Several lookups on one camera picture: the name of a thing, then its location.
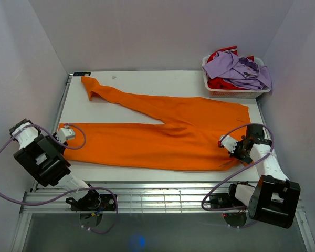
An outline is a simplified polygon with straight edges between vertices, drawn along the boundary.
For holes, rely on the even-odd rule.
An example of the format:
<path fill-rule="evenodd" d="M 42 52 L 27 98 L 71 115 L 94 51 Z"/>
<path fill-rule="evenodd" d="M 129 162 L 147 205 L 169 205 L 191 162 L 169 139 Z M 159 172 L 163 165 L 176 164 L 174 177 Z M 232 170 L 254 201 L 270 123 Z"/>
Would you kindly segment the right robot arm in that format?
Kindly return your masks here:
<path fill-rule="evenodd" d="M 263 223 L 290 228 L 298 205 L 301 188 L 282 171 L 273 153 L 272 140 L 266 139 L 264 127 L 249 124 L 241 140 L 222 136 L 220 145 L 231 157 L 256 168 L 259 181 L 256 186 L 247 182 L 236 182 L 229 186 L 227 204 L 248 208 L 249 217 Z"/>

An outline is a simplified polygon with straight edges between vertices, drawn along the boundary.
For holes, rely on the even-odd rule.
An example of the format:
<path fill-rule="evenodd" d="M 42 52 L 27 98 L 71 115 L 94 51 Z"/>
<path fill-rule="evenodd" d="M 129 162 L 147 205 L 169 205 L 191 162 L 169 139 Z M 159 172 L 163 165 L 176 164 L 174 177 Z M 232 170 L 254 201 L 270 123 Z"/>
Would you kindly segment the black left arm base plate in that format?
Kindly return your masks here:
<path fill-rule="evenodd" d="M 72 211 L 115 211 L 115 200 L 111 194 L 87 194 L 76 201 L 73 197 L 65 200 Z"/>

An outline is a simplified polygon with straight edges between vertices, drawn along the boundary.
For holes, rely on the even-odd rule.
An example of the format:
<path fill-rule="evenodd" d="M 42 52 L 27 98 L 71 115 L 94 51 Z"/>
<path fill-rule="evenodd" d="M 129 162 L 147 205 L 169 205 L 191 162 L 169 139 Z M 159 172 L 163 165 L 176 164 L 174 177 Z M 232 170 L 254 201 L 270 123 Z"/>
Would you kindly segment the orange trousers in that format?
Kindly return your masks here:
<path fill-rule="evenodd" d="M 159 120 L 143 123 L 79 123 L 81 133 L 70 140 L 68 160 L 109 166 L 174 171 L 225 171 L 237 164 L 219 148 L 218 140 L 250 122 L 241 104 L 201 97 L 132 94 L 82 77 L 89 100 L 102 98 L 113 104 Z"/>

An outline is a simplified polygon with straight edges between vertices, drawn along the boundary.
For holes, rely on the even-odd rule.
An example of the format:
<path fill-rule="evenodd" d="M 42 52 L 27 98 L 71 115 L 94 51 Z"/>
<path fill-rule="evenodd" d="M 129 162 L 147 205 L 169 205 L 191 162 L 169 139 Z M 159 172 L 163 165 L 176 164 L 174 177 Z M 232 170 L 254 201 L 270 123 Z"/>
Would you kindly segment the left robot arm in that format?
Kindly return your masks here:
<path fill-rule="evenodd" d="M 15 160 L 42 186 L 59 186 L 69 192 L 66 203 L 71 208 L 88 211 L 101 207 L 101 196 L 91 186 L 73 176 L 70 163 L 64 158 L 68 141 L 76 137 L 66 125 L 52 135 L 44 136 L 41 129 L 24 119 L 9 130 L 19 143 Z"/>

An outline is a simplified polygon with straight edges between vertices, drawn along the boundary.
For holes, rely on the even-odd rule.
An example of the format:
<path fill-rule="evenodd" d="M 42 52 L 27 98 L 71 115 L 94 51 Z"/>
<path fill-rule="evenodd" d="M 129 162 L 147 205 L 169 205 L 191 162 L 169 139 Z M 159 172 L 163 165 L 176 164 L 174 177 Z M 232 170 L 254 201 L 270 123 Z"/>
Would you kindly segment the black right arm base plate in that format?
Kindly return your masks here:
<path fill-rule="evenodd" d="M 209 197 L 208 203 L 211 209 L 243 209 L 247 207 L 235 196 L 228 193 L 214 193 Z"/>

